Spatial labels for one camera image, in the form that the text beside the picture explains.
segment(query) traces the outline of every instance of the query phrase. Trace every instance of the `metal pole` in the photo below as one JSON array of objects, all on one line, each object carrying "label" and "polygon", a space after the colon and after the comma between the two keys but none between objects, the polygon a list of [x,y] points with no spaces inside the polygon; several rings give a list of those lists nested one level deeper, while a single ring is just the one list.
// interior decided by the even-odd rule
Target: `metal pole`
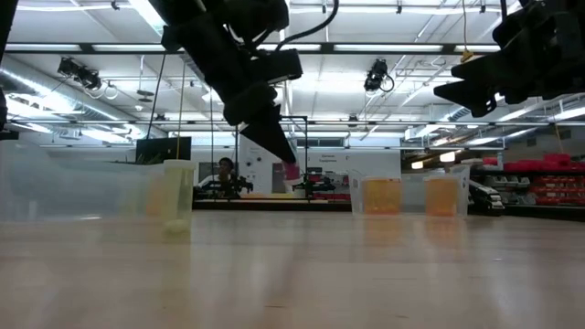
[{"label": "metal pole", "polygon": [[[4,56],[4,50],[6,48],[6,41],[8,41],[8,35],[10,34],[10,28],[12,27],[12,21],[15,18],[16,6],[18,0],[3,0],[0,5],[0,63]],[[0,88],[0,132],[4,130],[4,124],[6,123],[6,115],[8,109],[6,108],[6,99],[2,88]]]},{"label": "metal pole", "polygon": [[307,182],[309,181],[309,120],[304,119],[304,198],[309,198],[309,189]]},{"label": "metal pole", "polygon": [[238,139],[239,139],[239,130],[238,126],[236,126],[236,179],[239,177],[239,164],[238,164]]}]

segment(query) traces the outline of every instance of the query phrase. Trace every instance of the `shelving unit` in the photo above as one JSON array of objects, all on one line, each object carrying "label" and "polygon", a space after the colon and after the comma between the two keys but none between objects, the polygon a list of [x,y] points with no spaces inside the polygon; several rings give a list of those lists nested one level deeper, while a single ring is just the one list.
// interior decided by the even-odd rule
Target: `shelving unit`
[{"label": "shelving unit", "polygon": [[472,170],[471,178],[500,192],[507,215],[569,219],[585,213],[585,170]]}]

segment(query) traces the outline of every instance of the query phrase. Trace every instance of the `person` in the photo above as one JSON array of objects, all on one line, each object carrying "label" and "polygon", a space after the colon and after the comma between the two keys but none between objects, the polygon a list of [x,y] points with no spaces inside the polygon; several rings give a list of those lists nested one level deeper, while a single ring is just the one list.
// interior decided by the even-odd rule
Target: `person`
[{"label": "person", "polygon": [[217,175],[209,175],[205,177],[197,187],[203,187],[209,182],[220,182],[220,183],[227,183],[232,176],[232,171],[234,170],[234,162],[231,161],[230,158],[223,157],[219,159],[219,169]]}]

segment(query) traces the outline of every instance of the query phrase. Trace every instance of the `black cable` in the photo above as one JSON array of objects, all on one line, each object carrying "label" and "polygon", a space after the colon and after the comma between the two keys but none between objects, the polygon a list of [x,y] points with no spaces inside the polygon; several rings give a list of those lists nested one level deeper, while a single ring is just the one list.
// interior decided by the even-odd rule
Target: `black cable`
[{"label": "black cable", "polygon": [[281,41],[278,46],[276,47],[275,51],[279,51],[281,50],[282,46],[286,45],[287,43],[294,41],[296,39],[299,39],[301,37],[307,37],[312,35],[315,32],[320,31],[321,29],[325,28],[326,26],[329,25],[329,23],[331,23],[333,21],[333,19],[335,18],[335,16],[337,16],[337,11],[339,10],[339,0],[334,0],[333,1],[333,12],[331,12],[331,15],[321,24],[319,24],[316,27],[313,27],[311,29],[308,29],[304,32],[301,33],[297,33],[293,36],[287,37],[285,38],[283,41]]},{"label": "black cable", "polygon": [[500,6],[502,7],[502,22],[508,16],[508,5],[505,0],[500,0]]},{"label": "black cable", "polygon": [[153,111],[150,113],[150,123],[148,123],[148,133],[146,139],[150,138],[150,130],[153,128],[154,109],[156,109],[156,100],[158,100],[158,89],[161,86],[161,80],[163,79],[163,70],[165,69],[166,54],[163,55],[163,63],[161,64],[161,70],[158,73],[158,81],[156,82],[156,90],[154,91]]}]

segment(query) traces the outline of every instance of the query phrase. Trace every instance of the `ceiling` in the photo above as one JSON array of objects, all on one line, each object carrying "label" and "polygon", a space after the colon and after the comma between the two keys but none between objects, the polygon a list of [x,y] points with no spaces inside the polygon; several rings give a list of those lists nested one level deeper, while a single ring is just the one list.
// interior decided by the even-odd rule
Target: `ceiling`
[{"label": "ceiling", "polygon": [[[110,1],[91,0],[21,0],[16,12],[9,43],[158,43],[160,36],[149,17],[141,15],[133,5],[146,0],[118,1],[119,11],[111,8],[100,10],[68,11],[72,7],[109,6]],[[478,11],[484,3],[488,10]],[[403,0],[403,12],[396,10],[396,0],[341,0],[341,9],[331,25],[309,37],[296,40],[307,42],[404,42],[404,43],[455,43],[464,40],[464,17],[458,11],[461,0]],[[508,1],[509,6],[516,1]],[[284,31],[290,36],[316,26],[325,20],[321,12],[321,0],[290,0],[290,26]],[[493,43],[491,31],[499,22],[499,0],[467,0],[466,27],[469,43]],[[282,36],[273,33],[266,42],[279,42]],[[7,55],[45,75],[62,80],[57,73],[61,56],[58,54],[10,54]],[[96,69],[100,77],[109,81],[119,91],[115,99],[108,99],[109,90],[98,101],[137,119],[147,120],[152,103],[140,103],[136,91],[156,90],[156,78],[163,61],[162,55],[144,56],[144,72],[141,77],[140,55],[74,55],[79,63]],[[384,58],[393,68],[396,88],[388,94],[378,94],[371,100],[363,89],[366,71],[376,58]],[[289,114],[306,115],[313,120],[347,120],[349,114],[359,114],[362,120],[440,120],[457,110],[457,106],[433,95],[432,87],[456,81],[450,73],[459,56],[405,56],[401,55],[302,55],[303,76],[290,83],[291,107]],[[168,55],[159,94],[156,113],[165,114],[171,120],[178,119],[183,82],[184,61],[180,55]],[[79,84],[67,80],[64,84],[82,91]],[[209,101],[207,86],[203,86],[196,74],[186,69],[185,102],[183,119],[222,120],[222,104]],[[500,101],[500,108],[480,121],[497,121],[511,111],[534,105],[535,100],[513,107]],[[136,105],[144,106],[137,111]],[[532,113],[541,114],[540,107]],[[462,121],[475,119],[467,115]],[[209,130],[210,125],[189,125],[188,130]],[[229,130],[227,125],[213,126],[214,130]],[[175,126],[161,127],[163,132],[176,130]],[[380,126],[377,132],[403,132],[408,126]],[[319,127],[319,130],[346,130],[345,126]]]}]

